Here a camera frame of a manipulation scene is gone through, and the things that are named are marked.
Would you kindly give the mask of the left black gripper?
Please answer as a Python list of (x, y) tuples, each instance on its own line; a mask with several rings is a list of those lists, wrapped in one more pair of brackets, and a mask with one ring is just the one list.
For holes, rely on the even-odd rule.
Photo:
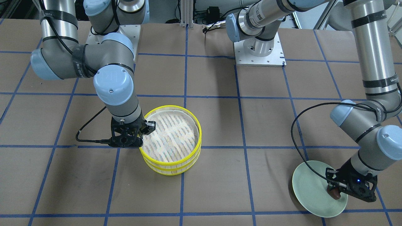
[(373, 176), (372, 173), (361, 175), (353, 168), (350, 160), (337, 170), (327, 167), (325, 176), (326, 179), (333, 181), (332, 183), (328, 182), (328, 184), (339, 187), (340, 193), (345, 193), (365, 202), (375, 202), (377, 199), (378, 177)]

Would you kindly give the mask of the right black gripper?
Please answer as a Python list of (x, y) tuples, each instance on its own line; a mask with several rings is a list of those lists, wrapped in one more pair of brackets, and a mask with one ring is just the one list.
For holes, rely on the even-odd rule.
[(147, 121), (144, 118), (138, 118), (131, 123), (117, 122), (111, 119), (111, 138), (109, 146), (114, 148), (143, 146), (143, 136), (149, 135), (156, 129), (155, 121)]

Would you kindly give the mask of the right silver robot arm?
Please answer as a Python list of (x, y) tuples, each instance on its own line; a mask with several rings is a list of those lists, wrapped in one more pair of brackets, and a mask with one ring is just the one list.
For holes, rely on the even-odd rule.
[(40, 0), (42, 48), (32, 52), (30, 62), (36, 75), (44, 80), (93, 78), (99, 99), (112, 115), (111, 138), (76, 140), (103, 143), (114, 148), (143, 145), (154, 121), (146, 121), (134, 88), (134, 45), (120, 28), (149, 20), (147, 0), (85, 0), (83, 7), (95, 44), (80, 44), (78, 20), (73, 0)]

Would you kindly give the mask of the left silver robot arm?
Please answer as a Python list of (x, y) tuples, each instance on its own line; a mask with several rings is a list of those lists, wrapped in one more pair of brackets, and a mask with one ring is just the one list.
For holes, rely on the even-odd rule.
[[(225, 18), (232, 42), (271, 41), (281, 18), (305, 12), (324, 0), (260, 0)], [(382, 0), (344, 0), (351, 12), (366, 101), (336, 103), (330, 117), (360, 149), (339, 169), (327, 168), (327, 193), (339, 199), (341, 193), (365, 202), (376, 200), (378, 174), (401, 160), (401, 128), (381, 125), (401, 114), (401, 87), (394, 69)]]

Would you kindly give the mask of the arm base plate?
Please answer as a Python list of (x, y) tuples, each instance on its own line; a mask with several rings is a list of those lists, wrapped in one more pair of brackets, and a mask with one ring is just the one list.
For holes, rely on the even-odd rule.
[(138, 43), (141, 29), (141, 25), (121, 25), (117, 32), (107, 35), (95, 35), (95, 31), (92, 28), (89, 31), (86, 44), (101, 44), (104, 40), (117, 41), (131, 49), (133, 62), (135, 63), (138, 55)]
[(285, 67), (287, 65), (278, 33), (273, 40), (262, 41), (251, 38), (234, 42), (233, 47), (238, 66)]

